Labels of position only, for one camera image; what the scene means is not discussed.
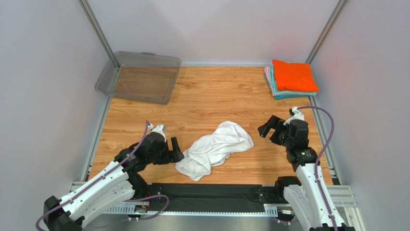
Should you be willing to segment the white t-shirt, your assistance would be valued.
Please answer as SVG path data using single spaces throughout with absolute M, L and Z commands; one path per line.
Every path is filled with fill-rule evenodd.
M 222 165 L 231 154 L 254 147 L 249 133 L 239 124 L 224 121 L 209 135 L 202 136 L 183 152 L 184 158 L 175 169 L 193 181 L 210 175 L 213 167 Z

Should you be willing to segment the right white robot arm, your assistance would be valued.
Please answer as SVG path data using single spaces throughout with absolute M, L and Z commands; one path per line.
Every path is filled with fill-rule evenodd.
M 290 204 L 305 231 L 353 231 L 337 211 L 326 185 L 317 153 L 309 146 L 308 123 L 302 116 L 294 115 L 288 120 L 277 116 L 258 128 L 259 135 L 266 137 L 274 132 L 270 141 L 286 148 L 287 160 L 295 177 L 279 177 L 275 186 Z

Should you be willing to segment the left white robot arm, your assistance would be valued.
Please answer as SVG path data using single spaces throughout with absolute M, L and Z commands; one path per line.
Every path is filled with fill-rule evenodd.
M 123 149 L 98 175 L 71 193 L 44 202 L 44 222 L 50 231 L 81 231 L 109 208 L 125 201 L 152 198 L 148 184 L 139 175 L 149 164 L 177 163 L 184 158 L 176 137 L 167 141 L 163 134 L 151 131 L 141 141 Z

